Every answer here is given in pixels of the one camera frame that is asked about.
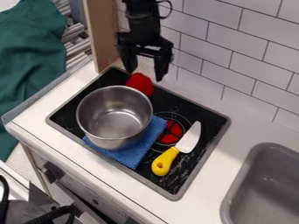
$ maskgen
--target red burner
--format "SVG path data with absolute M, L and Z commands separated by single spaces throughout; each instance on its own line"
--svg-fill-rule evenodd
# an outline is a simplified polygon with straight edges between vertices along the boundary
M 160 144 L 175 144 L 184 134 L 182 125 L 171 119 L 167 119 L 167 127 L 157 141 Z

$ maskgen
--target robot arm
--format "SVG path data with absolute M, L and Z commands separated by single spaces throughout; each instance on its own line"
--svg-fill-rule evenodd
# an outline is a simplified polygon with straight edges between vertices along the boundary
M 168 73 L 172 62 L 173 44 L 161 37 L 161 17 L 156 0 L 122 0 L 126 6 L 129 21 L 128 32 L 117 33 L 117 49 L 123 65 L 129 73 L 138 66 L 137 55 L 153 58 L 156 80 L 161 81 Z

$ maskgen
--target black stovetop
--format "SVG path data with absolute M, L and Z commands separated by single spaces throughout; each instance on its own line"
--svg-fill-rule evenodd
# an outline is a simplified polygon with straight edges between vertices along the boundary
M 75 116 L 80 101 L 97 88 L 124 85 L 128 77 L 122 70 L 110 68 L 99 79 L 56 111 L 50 117 L 50 120 L 81 139 L 84 132 L 76 122 Z M 227 126 L 225 124 L 228 121 L 222 115 L 218 115 L 159 87 L 155 87 L 155 93 L 150 97 L 150 100 L 153 104 L 154 114 L 168 120 L 168 126 L 134 172 L 163 188 L 168 193 L 175 195 L 197 166 L 199 160 L 204 156 L 211 142 Z M 195 149 L 189 154 L 180 153 L 174 161 L 170 173 L 165 177 L 160 178 L 153 174 L 150 168 L 152 161 L 161 152 L 174 145 L 196 121 L 201 122 L 202 133 Z

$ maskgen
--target red sponge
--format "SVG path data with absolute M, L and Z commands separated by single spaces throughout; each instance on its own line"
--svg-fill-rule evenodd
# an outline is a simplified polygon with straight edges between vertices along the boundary
M 148 97 L 154 94 L 154 86 L 151 79 L 142 73 L 133 73 L 127 81 L 127 86 L 138 89 Z

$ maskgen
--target yellow knife handle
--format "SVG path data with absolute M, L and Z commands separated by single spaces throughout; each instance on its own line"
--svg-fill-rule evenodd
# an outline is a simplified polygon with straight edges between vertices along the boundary
M 151 170 L 157 176 L 165 176 L 170 171 L 171 164 L 177 157 L 178 153 L 179 149 L 176 147 L 171 147 L 154 160 L 154 162 L 151 164 Z

